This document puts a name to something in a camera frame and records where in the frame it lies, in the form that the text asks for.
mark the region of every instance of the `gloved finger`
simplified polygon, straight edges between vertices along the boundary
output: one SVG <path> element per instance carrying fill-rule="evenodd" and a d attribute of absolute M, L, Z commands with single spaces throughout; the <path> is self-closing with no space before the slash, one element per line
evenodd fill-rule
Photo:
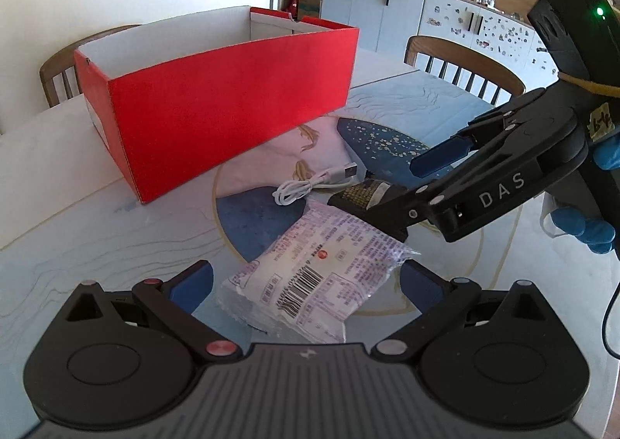
<path fill-rule="evenodd" d="M 594 149 L 592 154 L 596 165 L 605 169 L 620 168 L 620 134 L 612 136 Z"/>
<path fill-rule="evenodd" d="M 603 219 L 587 219 L 584 232 L 576 236 L 579 241 L 588 245 L 608 244 L 615 237 L 616 229 Z"/>
<path fill-rule="evenodd" d="M 553 210 L 551 212 L 551 220 L 556 224 L 558 229 L 563 230 L 566 234 L 581 236 L 585 231 L 585 217 L 582 215 L 581 211 L 572 206 L 565 206 Z"/>
<path fill-rule="evenodd" d="M 614 244 L 613 243 L 600 243 L 598 245 L 588 245 L 588 248 L 590 248 L 591 251 L 593 251 L 594 253 L 599 253 L 599 254 L 605 254 L 605 253 L 609 253 L 610 251 L 612 251 L 614 249 Z"/>

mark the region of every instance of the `clear plastic wrapper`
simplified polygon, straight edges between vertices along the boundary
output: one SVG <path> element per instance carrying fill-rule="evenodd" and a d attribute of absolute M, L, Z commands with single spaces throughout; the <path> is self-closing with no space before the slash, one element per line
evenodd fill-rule
<path fill-rule="evenodd" d="M 343 343 L 345 320 L 417 253 L 363 220 L 309 199 L 304 215 L 217 291 L 252 327 L 299 342 Z"/>

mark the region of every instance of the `chair backrest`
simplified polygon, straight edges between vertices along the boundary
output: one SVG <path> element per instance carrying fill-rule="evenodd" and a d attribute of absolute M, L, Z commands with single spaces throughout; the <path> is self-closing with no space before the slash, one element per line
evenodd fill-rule
<path fill-rule="evenodd" d="M 75 75 L 78 91 L 77 93 L 82 94 L 82 88 L 80 87 L 79 80 L 77 78 L 78 74 L 75 72 L 75 59 L 73 57 L 74 50 L 76 50 L 80 45 L 88 43 L 91 40 L 97 40 L 98 38 L 106 37 L 107 35 L 111 35 L 118 31 L 123 31 L 124 29 L 135 28 L 136 26 L 139 26 L 139 24 L 131 24 L 129 26 L 120 26 L 118 28 L 107 29 L 106 31 L 101 31 L 89 37 L 82 38 L 81 40 L 74 41 L 72 44 L 62 48 L 46 62 L 44 62 L 43 66 L 41 66 L 41 69 L 39 70 L 39 77 L 41 78 L 43 92 L 45 92 L 45 97 L 47 98 L 50 108 L 60 103 L 60 99 L 54 85 L 54 77 L 59 74 L 63 78 L 64 93 L 67 99 L 74 96 L 73 90 L 71 89 L 71 84 L 69 83 L 69 76 L 67 75 L 71 69 L 73 69 Z"/>
<path fill-rule="evenodd" d="M 439 71 L 439 78 L 445 77 L 448 64 L 456 65 L 457 70 L 452 79 L 452 84 L 454 85 L 459 84 L 463 69 L 470 71 L 471 75 L 465 87 L 468 93 L 471 91 L 475 76 L 482 77 L 484 82 L 478 93 L 480 98 L 484 97 L 488 82 L 495 84 L 497 89 L 491 100 L 492 105 L 497 103 L 497 97 L 501 89 L 509 92 L 512 96 L 519 96 L 525 92 L 523 82 L 508 68 L 484 54 L 480 54 L 453 41 L 426 36 L 411 37 L 407 46 L 407 53 L 405 54 L 405 63 L 414 66 L 418 54 L 426 54 L 430 57 L 424 70 L 427 73 L 431 72 L 435 59 L 443 61 Z"/>

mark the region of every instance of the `open cardboard box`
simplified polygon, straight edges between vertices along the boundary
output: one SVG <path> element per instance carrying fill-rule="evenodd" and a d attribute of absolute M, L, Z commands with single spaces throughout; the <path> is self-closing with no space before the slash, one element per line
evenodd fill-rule
<path fill-rule="evenodd" d="M 145 24 L 75 51 L 91 118 L 141 202 L 342 107 L 359 30 L 254 7 Z"/>

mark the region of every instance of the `gloved hand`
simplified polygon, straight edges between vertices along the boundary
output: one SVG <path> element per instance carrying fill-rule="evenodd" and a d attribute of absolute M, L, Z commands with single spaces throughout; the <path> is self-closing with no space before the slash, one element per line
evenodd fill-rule
<path fill-rule="evenodd" d="M 620 168 L 620 134 L 601 143 L 594 150 L 593 159 L 606 171 Z M 567 206 L 553 210 L 551 220 L 557 228 L 587 244 L 594 253 L 608 253 L 614 248 L 616 230 L 602 219 L 586 219 L 579 210 Z"/>

